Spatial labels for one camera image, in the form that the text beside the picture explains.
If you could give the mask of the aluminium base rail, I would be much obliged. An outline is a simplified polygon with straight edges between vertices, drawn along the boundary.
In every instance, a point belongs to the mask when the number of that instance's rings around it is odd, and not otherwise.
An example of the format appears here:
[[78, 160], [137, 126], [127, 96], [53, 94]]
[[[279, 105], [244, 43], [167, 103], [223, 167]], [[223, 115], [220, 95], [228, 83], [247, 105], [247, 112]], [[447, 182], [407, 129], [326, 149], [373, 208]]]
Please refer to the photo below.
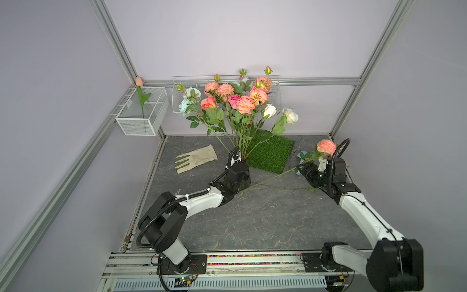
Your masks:
[[112, 254], [98, 284], [99, 292], [371, 292], [361, 274], [347, 267], [306, 273], [292, 251], [204, 251], [206, 274], [162, 275], [155, 253]]

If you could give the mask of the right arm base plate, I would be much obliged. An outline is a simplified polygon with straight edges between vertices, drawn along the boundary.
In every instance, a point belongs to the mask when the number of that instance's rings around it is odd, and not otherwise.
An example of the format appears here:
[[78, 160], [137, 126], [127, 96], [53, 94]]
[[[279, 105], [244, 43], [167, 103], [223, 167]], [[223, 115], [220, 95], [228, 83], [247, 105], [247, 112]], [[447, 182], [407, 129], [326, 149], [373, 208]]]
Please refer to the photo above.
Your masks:
[[299, 258], [304, 265], [306, 273], [333, 272], [333, 270], [329, 270], [323, 264], [321, 256], [321, 252], [305, 252], [300, 254]]

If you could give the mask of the mixed flower bouquet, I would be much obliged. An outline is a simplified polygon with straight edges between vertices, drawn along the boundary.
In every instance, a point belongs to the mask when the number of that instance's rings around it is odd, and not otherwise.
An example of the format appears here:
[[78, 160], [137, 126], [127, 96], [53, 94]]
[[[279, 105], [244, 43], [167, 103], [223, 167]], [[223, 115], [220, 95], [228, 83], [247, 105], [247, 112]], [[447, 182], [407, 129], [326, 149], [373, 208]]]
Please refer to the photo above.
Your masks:
[[[265, 68], [266, 76], [272, 75], [272, 68]], [[206, 98], [198, 104], [195, 88], [190, 88], [190, 98], [185, 98], [180, 104], [180, 112], [191, 122], [191, 128], [203, 124], [208, 135], [220, 138], [226, 135], [234, 147], [241, 150], [242, 158], [248, 159], [252, 151], [271, 137], [285, 132], [286, 125], [299, 121], [299, 116], [292, 108], [278, 111], [269, 103], [271, 80], [261, 77], [248, 90], [242, 78], [247, 75], [245, 69], [240, 70], [241, 85], [224, 83], [220, 85], [220, 76], [215, 75], [215, 81], [208, 83], [204, 92]]]

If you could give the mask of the pink peony flower stem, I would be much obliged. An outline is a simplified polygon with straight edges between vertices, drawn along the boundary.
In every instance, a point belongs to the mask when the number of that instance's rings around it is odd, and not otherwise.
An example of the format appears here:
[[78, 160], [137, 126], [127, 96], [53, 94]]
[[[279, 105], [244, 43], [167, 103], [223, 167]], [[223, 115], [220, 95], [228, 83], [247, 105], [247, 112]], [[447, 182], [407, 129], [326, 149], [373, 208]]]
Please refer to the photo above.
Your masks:
[[[336, 158], [341, 158], [342, 152], [344, 151], [344, 148], [345, 148], [345, 145], [337, 146], [333, 141], [331, 141], [329, 139], [324, 139], [322, 141], [319, 141], [316, 144], [316, 147], [312, 152], [308, 152], [308, 154], [306, 156], [306, 159], [305, 159], [303, 164], [314, 162], [316, 165], [318, 165], [319, 164], [318, 159], [320, 157], [322, 157], [322, 156], [327, 157], [327, 159], [332, 160], [332, 162], [331, 162], [331, 177], [330, 177], [330, 182], [329, 182], [328, 187], [326, 187], [326, 188], [315, 188], [315, 187], [311, 186], [310, 183], [309, 183], [310, 187], [308, 189], [309, 189], [310, 192], [316, 192], [319, 189], [319, 190], [324, 191], [327, 194], [333, 194], [333, 191], [332, 191], [333, 164], [334, 164], [334, 160]], [[296, 167], [294, 167], [294, 168], [292, 168], [290, 170], [287, 170], [287, 171], [285, 171], [285, 172], [283, 172], [281, 174], [278, 174], [278, 175], [276, 175], [276, 176], [274, 176], [274, 177], [272, 177], [270, 179], [260, 181], [259, 183], [254, 182], [253, 185], [252, 185], [252, 188], [269, 186], [269, 182], [271, 182], [271, 181], [279, 179], [282, 176], [285, 176], [286, 174], [289, 174], [289, 173], [296, 173]]]

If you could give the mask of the beige garden glove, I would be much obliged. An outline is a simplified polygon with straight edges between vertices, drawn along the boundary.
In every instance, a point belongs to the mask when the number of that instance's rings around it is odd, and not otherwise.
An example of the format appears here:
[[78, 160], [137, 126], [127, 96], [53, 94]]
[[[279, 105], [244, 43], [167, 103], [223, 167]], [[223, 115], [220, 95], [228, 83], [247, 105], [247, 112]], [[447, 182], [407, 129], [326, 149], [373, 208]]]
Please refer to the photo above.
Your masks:
[[177, 174], [181, 174], [217, 159], [213, 146], [209, 145], [177, 156], [175, 158], [175, 170]]

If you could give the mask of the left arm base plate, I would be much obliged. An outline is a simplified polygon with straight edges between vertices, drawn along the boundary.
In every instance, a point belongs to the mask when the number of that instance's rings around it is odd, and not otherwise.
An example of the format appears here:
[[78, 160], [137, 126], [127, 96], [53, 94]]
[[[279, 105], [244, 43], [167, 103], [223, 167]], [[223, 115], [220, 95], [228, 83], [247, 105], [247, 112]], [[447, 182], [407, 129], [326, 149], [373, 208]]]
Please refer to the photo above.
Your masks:
[[207, 256], [205, 254], [189, 254], [180, 264], [175, 265], [169, 258], [159, 260], [162, 275], [206, 274]]

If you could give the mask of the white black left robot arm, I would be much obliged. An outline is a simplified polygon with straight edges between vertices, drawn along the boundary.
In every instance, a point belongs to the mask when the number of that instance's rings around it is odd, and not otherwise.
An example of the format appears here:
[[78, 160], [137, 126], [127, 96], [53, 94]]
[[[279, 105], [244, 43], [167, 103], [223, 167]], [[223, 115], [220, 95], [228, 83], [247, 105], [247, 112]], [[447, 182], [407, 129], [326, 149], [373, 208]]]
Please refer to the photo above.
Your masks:
[[229, 153], [224, 172], [208, 188], [178, 196], [162, 193], [140, 219], [134, 244], [154, 249], [177, 273], [188, 271], [193, 265], [192, 255], [179, 239], [186, 219], [229, 203], [250, 185], [249, 165], [236, 147]]

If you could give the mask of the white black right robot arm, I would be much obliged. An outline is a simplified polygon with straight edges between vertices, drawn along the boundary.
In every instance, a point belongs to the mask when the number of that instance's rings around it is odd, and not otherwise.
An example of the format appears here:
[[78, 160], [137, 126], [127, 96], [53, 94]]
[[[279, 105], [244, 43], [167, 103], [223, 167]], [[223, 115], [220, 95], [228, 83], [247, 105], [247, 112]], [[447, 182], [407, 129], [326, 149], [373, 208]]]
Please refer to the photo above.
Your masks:
[[344, 242], [323, 245], [320, 261], [325, 271], [347, 267], [365, 276], [377, 292], [419, 292], [424, 288], [423, 247], [391, 227], [347, 179], [342, 154], [350, 145], [325, 139], [301, 156], [297, 171], [312, 188], [320, 189], [348, 213], [372, 246], [370, 252]]

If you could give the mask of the pink tulip in basket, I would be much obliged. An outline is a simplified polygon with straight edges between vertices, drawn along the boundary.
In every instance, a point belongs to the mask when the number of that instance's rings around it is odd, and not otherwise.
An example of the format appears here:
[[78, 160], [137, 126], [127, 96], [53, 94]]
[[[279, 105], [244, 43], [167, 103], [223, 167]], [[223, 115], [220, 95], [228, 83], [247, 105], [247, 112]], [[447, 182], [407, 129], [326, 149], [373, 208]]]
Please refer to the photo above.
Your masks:
[[142, 91], [142, 87], [144, 86], [144, 82], [141, 77], [137, 77], [135, 79], [135, 85], [136, 85], [136, 90], [139, 96], [139, 102], [141, 106], [141, 112], [142, 112], [142, 118], [145, 119], [145, 112], [144, 112], [144, 106], [146, 101], [151, 97], [151, 93], [144, 94]]

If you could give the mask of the green artificial grass mat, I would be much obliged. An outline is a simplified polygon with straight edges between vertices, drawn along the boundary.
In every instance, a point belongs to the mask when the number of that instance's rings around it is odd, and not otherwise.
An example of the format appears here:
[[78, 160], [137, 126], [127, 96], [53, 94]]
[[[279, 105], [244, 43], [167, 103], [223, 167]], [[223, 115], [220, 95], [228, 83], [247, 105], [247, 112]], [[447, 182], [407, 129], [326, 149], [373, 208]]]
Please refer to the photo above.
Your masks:
[[274, 136], [259, 144], [248, 156], [251, 167], [281, 174], [292, 154], [295, 142], [285, 136]]

